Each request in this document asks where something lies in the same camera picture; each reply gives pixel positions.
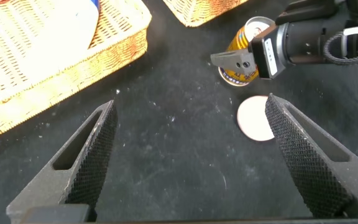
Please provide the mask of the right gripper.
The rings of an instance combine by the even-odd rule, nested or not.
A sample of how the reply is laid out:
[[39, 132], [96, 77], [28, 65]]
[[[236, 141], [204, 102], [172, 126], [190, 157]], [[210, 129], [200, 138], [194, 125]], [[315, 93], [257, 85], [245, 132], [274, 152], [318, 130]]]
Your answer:
[[291, 66], [286, 49], [288, 24], [276, 26], [253, 23], [253, 39], [248, 49], [211, 54], [213, 65], [249, 75], [257, 71], [263, 79], [274, 79]]

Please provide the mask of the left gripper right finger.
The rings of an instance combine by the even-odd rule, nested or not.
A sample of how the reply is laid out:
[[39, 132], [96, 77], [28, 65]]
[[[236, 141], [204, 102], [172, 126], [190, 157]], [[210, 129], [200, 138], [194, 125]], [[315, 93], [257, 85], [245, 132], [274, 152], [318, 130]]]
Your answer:
[[283, 98], [269, 94], [265, 115], [313, 216], [358, 218], [358, 156]]

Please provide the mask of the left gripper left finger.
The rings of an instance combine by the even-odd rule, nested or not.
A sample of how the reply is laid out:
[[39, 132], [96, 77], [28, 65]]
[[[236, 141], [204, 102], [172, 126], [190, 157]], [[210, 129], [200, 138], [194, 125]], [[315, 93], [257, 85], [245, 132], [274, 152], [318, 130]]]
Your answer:
[[95, 221], [116, 127], [114, 102], [97, 107], [7, 206], [11, 222]]

